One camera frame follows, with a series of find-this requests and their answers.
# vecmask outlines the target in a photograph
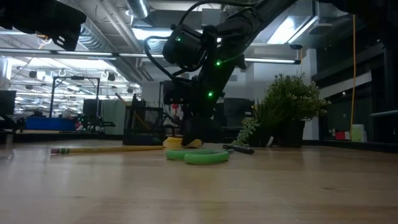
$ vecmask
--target red object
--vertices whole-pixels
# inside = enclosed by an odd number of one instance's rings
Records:
[[[336,133],[336,140],[345,140],[346,139],[346,135],[344,132],[337,132]]]

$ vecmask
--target robotic arm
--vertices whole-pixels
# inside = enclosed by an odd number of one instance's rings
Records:
[[[341,5],[347,0],[320,1],[337,3],[340,9],[349,12],[364,11],[353,10],[360,6],[358,0],[352,0],[349,7]],[[194,4],[182,17],[180,23],[172,26],[172,35],[167,37],[163,49],[164,58],[181,68],[181,71],[174,74],[162,68],[149,53],[147,41],[162,38],[153,36],[144,41],[148,57],[171,79],[164,82],[165,105],[173,103],[183,105],[183,146],[194,139],[214,141],[221,135],[220,127],[211,117],[218,98],[224,97],[223,89],[235,67],[245,68],[243,52],[260,31],[295,2],[296,0],[262,0],[258,4],[239,4],[213,0]],[[218,26],[205,27],[203,34],[183,24],[190,11],[207,3],[231,4],[246,8]],[[217,43],[217,38],[221,38],[222,41]],[[181,73],[192,72],[199,68],[201,68],[199,75],[191,80],[177,78]]]

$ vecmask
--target ceiling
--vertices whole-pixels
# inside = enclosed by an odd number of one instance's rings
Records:
[[[148,0],[147,3],[150,9],[148,16],[139,19],[131,16],[126,0],[60,1],[83,11],[88,16],[87,22],[82,27],[76,51],[139,53],[143,52],[142,40],[144,38],[154,34],[168,36],[170,34],[170,25],[176,24],[184,11],[195,3],[194,1],[179,0]],[[223,22],[236,10],[235,7],[205,4],[187,17],[187,24],[196,30],[201,30],[205,25],[217,25]],[[302,44],[310,48],[329,46],[352,32],[351,23],[352,17],[350,15],[337,10],[330,4],[318,5],[313,3],[312,0],[299,0],[257,36],[245,52],[245,56],[296,59],[298,57],[297,51],[292,50],[286,44],[289,41],[290,44]],[[319,26],[319,24],[329,24],[327,25],[328,29],[319,34],[310,34],[310,30],[314,26]],[[151,43],[152,52],[160,53],[163,44],[163,41]],[[0,30],[0,48],[62,50],[44,37],[22,34],[18,30]],[[135,93],[140,94],[139,85],[141,83],[162,81],[167,78],[146,58],[78,60],[73,59],[73,57],[35,58],[35,55],[31,55],[31,57],[26,57],[26,55],[24,57],[15,55],[6,57],[9,63],[12,64],[11,89],[24,94],[20,97],[24,99],[23,102],[27,103],[27,105],[35,105],[36,103],[29,102],[41,97],[44,100],[42,105],[46,106],[51,92],[51,77],[58,76],[64,72],[66,77],[79,75],[86,78],[100,78],[101,88],[99,94],[101,98],[113,97],[115,93],[131,97],[131,94],[127,92],[127,88],[132,87]],[[167,63],[165,60],[158,60],[167,70],[178,70],[178,67]],[[27,62],[29,64],[22,71],[21,68]],[[31,71],[38,71],[40,77],[44,78],[30,78],[29,72]],[[115,81],[108,81],[106,76],[109,73],[115,74]],[[239,80],[235,76],[242,74],[244,74],[244,71],[236,69],[231,78]],[[69,86],[79,88],[79,91],[73,91],[63,84],[59,85],[55,90],[57,94],[56,100],[65,100],[65,97],[69,97],[67,95],[74,95],[69,98],[76,102],[82,102],[84,98],[90,98],[93,95],[92,93],[95,93],[95,87],[89,80],[65,80],[65,82]],[[33,89],[28,90],[26,85],[32,85]]]

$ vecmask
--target table surface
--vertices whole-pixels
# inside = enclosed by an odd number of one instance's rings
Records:
[[[49,151],[120,144],[14,145],[0,156],[0,223],[398,223],[395,154],[275,147],[193,166],[163,151]]]

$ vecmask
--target green ring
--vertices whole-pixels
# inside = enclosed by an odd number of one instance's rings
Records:
[[[186,154],[214,154],[215,152],[225,152],[222,149],[187,149],[187,150],[166,150],[165,157],[170,160],[184,160]]]
[[[212,154],[186,154],[184,161],[189,164],[195,165],[212,165],[226,162],[229,159],[229,153],[224,152],[214,152]]]

